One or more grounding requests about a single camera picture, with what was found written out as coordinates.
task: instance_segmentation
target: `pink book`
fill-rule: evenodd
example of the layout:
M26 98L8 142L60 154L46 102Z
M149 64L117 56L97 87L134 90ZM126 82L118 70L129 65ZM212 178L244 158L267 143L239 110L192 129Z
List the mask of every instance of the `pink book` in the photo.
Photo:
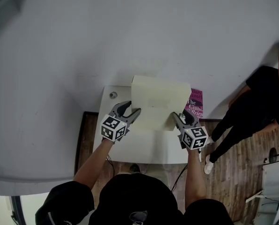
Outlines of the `pink book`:
M185 109L195 114L198 118L203 117L203 94L202 91L191 89L191 96L187 101Z

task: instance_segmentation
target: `black pants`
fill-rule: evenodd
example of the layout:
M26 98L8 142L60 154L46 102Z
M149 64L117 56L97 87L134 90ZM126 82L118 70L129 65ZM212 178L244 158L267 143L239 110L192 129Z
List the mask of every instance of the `black pants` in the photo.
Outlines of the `black pants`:
M210 154L209 160L212 163L216 162L216 160L218 160L218 158L226 153L232 146L245 138L251 137L253 133L257 131L257 129L249 127L249 121L244 121L244 118L242 113L238 111L238 106L232 105L223 120L213 130L212 139L215 142L228 128L232 127L217 149Z

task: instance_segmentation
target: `white table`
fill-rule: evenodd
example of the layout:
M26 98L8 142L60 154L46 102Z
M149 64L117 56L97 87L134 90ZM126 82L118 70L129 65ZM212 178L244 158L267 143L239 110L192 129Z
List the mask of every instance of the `white table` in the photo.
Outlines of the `white table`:
M109 94L116 92L117 97L110 99ZM101 100L98 122L95 133L94 149L101 143L100 122L105 114L108 114L115 104L131 100L131 87L105 86ZM131 106L126 110L125 116L131 113ZM134 130L132 125L130 132L116 141L110 151L113 161L146 164L178 164L187 163L188 153L181 149L177 136L180 134L177 128L174 131L144 131Z

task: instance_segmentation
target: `person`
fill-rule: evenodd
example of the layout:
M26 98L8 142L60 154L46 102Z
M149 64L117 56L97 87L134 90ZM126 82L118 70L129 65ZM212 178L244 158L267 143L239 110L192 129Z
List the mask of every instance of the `person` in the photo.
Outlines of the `person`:
M91 189L112 146L112 141L103 139L73 181L51 190L36 213L37 225L75 225L89 212L89 225L233 224L222 203L206 198L198 150L188 151L184 214L163 182L139 172L114 176L102 189L95 210Z
M213 142L230 127L217 149L206 156L206 174L211 172L220 156L241 140L279 127L279 69L262 66L246 81L229 103L225 117L213 130Z

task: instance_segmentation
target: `white sneaker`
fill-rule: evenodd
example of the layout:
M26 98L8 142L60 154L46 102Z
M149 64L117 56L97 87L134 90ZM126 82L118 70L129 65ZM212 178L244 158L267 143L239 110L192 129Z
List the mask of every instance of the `white sneaker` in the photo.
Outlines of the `white sneaker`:
M211 138L211 136L208 137L207 141L206 141L206 145L208 144L212 144L214 143L213 139Z
M213 163L211 161L209 161L209 158L210 158L210 155L207 155L206 156L206 164L205 164L205 167L204 167L204 172L205 174L210 174L212 168L213 168Z

